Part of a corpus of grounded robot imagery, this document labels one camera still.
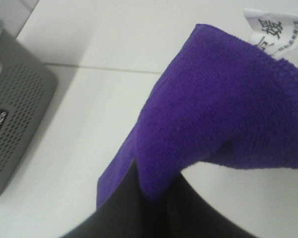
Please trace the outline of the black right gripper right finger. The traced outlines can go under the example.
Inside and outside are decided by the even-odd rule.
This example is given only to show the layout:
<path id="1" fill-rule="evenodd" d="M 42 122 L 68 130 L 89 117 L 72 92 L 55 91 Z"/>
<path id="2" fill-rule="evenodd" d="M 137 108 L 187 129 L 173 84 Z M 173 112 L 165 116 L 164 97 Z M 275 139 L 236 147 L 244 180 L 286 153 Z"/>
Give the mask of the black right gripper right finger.
<path id="1" fill-rule="evenodd" d="M 157 203 L 152 203 L 150 238 L 248 238 L 249 232 L 209 205 L 179 175 Z"/>

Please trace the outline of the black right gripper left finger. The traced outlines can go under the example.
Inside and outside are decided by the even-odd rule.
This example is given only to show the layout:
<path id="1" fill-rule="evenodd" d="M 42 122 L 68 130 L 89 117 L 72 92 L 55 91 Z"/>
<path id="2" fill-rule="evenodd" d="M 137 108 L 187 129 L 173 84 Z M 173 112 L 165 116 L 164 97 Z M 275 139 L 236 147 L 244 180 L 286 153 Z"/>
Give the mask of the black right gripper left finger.
<path id="1" fill-rule="evenodd" d="M 136 162 L 113 194 L 65 238 L 150 238 L 148 202 L 138 183 Z"/>

